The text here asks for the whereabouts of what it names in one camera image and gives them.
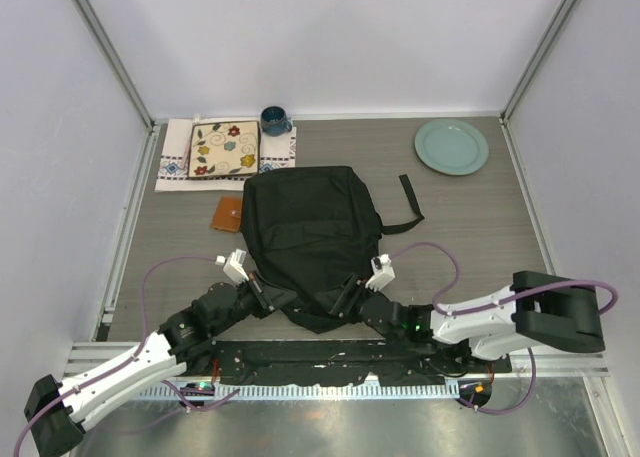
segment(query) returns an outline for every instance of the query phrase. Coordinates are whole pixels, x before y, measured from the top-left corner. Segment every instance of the mug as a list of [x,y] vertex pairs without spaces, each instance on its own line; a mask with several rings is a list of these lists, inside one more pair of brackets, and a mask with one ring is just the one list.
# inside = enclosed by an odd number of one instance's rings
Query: mug
[[293,125],[282,107],[273,106],[267,107],[260,114],[260,127],[265,134],[276,137],[291,132]]

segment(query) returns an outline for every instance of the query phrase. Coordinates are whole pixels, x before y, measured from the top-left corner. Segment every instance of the gray floor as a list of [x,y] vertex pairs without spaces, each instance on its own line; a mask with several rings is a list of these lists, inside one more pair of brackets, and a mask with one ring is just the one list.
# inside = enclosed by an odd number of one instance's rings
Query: gray floor
[[[350,165],[368,185],[385,224],[413,218],[397,176],[409,174],[426,221],[412,231],[383,237],[394,251],[419,240],[449,247],[459,258],[462,279],[448,296],[463,301],[509,283],[518,270],[544,270],[520,187],[497,118],[464,119],[487,138],[490,156],[479,172],[449,177],[416,157],[413,137],[429,119],[297,121],[298,166]],[[160,154],[158,143],[156,157]],[[156,159],[142,202],[109,340],[140,338],[138,290],[144,273],[160,260],[183,254],[228,254],[245,248],[240,234],[209,229],[222,195],[233,192],[154,193]],[[453,276],[451,264],[435,250],[416,250],[395,265],[396,280],[385,289],[393,300],[427,303]],[[189,305],[223,274],[206,263],[175,263],[158,270],[147,291],[151,328]],[[340,339],[377,337],[364,325],[317,336],[276,314],[249,318],[223,339]]]
[[[495,383],[491,406],[521,398],[528,382]],[[596,457],[607,455],[582,379],[541,379],[506,417],[454,401],[236,402],[180,414],[135,436],[175,404],[129,403],[92,430],[74,457]]]

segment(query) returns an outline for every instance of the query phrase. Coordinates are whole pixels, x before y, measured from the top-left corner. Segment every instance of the plate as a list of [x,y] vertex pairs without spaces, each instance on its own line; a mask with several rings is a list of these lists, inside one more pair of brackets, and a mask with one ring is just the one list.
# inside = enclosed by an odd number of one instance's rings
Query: plate
[[484,135],[461,120],[438,119],[416,134],[416,152],[425,164],[447,175],[469,175],[480,170],[489,157]]

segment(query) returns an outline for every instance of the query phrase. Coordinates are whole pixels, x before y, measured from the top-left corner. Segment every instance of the gray wood tabletop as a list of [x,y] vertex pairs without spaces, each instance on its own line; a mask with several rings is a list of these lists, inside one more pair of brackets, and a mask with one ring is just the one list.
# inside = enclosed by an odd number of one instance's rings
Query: gray wood tabletop
[[[368,119],[296,121],[297,166],[349,165],[367,184],[385,224],[403,223],[413,213],[398,176],[408,174],[426,220],[413,230],[383,237],[380,248],[393,252],[416,241],[449,248],[460,261],[462,278],[445,302],[486,295],[511,281],[519,270],[544,271],[544,264],[524,198],[497,118],[462,119],[486,137],[490,155],[477,173],[451,177],[427,168],[417,157],[413,139],[430,119]],[[118,303],[109,332],[111,341],[137,340],[141,335],[140,282],[155,263],[177,255],[228,255],[246,249],[241,234],[209,229],[223,195],[238,192],[154,192],[164,132],[150,170]],[[248,259],[245,267],[251,269]],[[394,262],[396,279],[384,293],[405,304],[431,301],[454,275],[446,256],[419,248]],[[147,316],[150,330],[189,306],[219,280],[219,267],[185,261],[159,268],[150,278]],[[221,339],[359,339],[378,335],[363,324],[347,325],[316,335],[276,313],[259,321],[249,317]]]

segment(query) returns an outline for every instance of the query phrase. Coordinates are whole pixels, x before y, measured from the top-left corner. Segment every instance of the bag strap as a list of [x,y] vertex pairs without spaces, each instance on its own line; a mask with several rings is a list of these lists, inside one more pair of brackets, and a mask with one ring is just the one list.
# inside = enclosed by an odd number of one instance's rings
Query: bag strap
[[411,186],[409,176],[407,174],[404,174],[399,178],[400,183],[402,184],[402,188],[404,189],[404,193],[407,195],[407,199],[409,200],[411,210],[413,210],[413,213],[418,217],[405,224],[383,225],[382,233],[385,235],[401,234],[403,232],[406,232],[407,230],[413,229],[416,225],[424,220],[424,215],[422,215],[422,212],[420,211],[420,205],[418,204],[418,199],[416,199],[416,193],[413,191],[413,187]]

